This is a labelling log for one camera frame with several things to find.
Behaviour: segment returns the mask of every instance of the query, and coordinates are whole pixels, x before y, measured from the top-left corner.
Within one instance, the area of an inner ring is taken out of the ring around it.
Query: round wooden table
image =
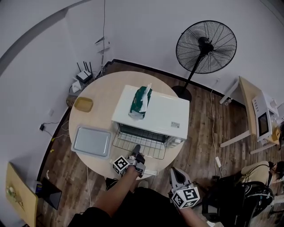
[[[89,113],[72,108],[69,119],[69,134],[71,142],[74,141],[75,132],[79,125],[89,125],[101,129],[109,130],[113,133],[113,138],[116,134],[113,123],[111,121],[112,115],[120,98],[120,95],[125,85],[136,87],[147,86],[152,83],[153,91],[177,97],[174,91],[166,85],[163,81],[140,72],[123,71],[105,75],[96,81],[92,82],[86,87],[81,97],[90,98],[94,105]],[[145,166],[148,170],[161,171],[167,167],[178,155],[183,142],[174,148],[167,148],[164,159],[156,159],[152,157],[145,158]],[[129,151],[111,145],[110,158],[108,160],[83,155],[77,155],[82,162],[96,173],[108,178],[118,178],[117,173],[112,168],[112,163],[119,156],[124,157],[130,154]]]

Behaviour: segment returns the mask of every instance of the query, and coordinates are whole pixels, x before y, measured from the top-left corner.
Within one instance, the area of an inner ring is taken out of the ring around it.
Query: forearm
[[[183,208],[179,212],[187,225],[191,227],[208,227],[206,222],[201,220],[191,208]]]
[[[123,177],[111,189],[98,198],[94,207],[105,211],[112,217],[123,202],[138,175],[139,173],[135,171],[135,168],[129,167]]]

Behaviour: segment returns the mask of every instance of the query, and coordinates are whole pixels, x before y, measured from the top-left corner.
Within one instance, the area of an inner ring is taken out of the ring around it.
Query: black fan
[[[178,62],[191,73],[184,87],[174,86],[172,89],[178,97],[191,101],[186,87],[193,74],[212,73],[224,68],[233,59],[236,49],[236,37],[223,23],[206,20],[190,26],[179,38],[176,54]]]

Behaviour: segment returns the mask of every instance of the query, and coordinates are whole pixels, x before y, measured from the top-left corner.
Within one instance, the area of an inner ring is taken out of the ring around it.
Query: small wooden tray
[[[91,100],[90,98],[79,97],[74,103],[74,107],[80,111],[90,112],[93,104],[93,100]]]

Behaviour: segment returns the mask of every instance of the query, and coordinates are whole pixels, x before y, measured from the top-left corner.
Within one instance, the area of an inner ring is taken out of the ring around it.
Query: human hand
[[[126,174],[138,177],[140,173],[136,171],[135,166],[130,165],[126,170]]]

